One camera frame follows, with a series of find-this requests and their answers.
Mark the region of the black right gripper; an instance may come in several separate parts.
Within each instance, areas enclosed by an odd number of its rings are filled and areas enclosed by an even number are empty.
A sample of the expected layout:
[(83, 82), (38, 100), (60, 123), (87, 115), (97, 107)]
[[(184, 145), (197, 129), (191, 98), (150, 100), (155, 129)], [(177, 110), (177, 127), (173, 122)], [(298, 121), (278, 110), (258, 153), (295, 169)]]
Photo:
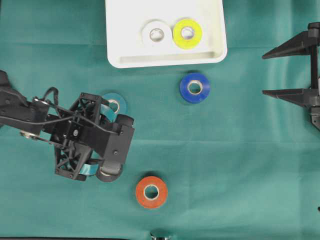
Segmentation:
[(319, 75), (320, 23), (308, 24), (303, 31), (285, 43), (265, 53), (263, 59), (310, 55), (310, 88), (263, 90), (264, 95), (281, 99), (303, 108), (310, 108), (310, 119), (320, 119), (320, 75)]

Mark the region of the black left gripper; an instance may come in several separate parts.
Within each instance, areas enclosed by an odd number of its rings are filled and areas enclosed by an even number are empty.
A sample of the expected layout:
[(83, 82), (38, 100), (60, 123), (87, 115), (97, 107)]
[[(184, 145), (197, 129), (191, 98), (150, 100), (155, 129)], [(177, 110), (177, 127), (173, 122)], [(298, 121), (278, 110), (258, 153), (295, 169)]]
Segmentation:
[(116, 114), (110, 102), (99, 95), (81, 93), (60, 116), (47, 113), (41, 127), (43, 142), (54, 147), (55, 174), (84, 182), (94, 176), (100, 159), (92, 158), (100, 149), (100, 125), (113, 123)]

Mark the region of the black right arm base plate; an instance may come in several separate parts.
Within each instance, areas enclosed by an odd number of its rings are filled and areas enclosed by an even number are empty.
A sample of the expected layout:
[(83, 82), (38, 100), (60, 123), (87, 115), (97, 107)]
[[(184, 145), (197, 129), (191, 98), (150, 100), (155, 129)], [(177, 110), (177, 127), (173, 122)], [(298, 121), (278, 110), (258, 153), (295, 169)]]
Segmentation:
[(309, 109), (310, 114), (310, 121), (312, 125), (320, 131), (320, 107), (319, 106), (312, 106)]

